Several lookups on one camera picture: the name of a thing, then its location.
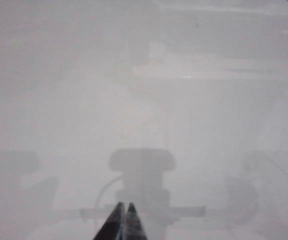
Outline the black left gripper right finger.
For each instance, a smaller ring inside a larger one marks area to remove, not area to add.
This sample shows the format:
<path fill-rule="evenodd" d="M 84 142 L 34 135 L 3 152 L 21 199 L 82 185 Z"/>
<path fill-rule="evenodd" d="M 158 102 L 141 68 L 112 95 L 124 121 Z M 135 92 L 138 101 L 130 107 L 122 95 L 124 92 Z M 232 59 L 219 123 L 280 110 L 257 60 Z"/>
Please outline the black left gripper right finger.
<path fill-rule="evenodd" d="M 124 220 L 124 239 L 125 240 L 147 240 L 144 227 L 137 214 L 134 203 L 130 203 L 125 214 Z"/>

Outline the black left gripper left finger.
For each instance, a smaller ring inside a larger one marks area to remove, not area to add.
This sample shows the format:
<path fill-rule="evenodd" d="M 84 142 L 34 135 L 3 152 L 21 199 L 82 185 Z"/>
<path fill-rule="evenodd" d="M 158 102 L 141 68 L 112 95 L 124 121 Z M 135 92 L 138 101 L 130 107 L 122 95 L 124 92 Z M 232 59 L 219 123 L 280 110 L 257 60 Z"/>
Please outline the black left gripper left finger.
<path fill-rule="evenodd" d="M 110 213 L 93 240 L 122 240 L 124 226 L 124 203 L 119 202 Z"/>

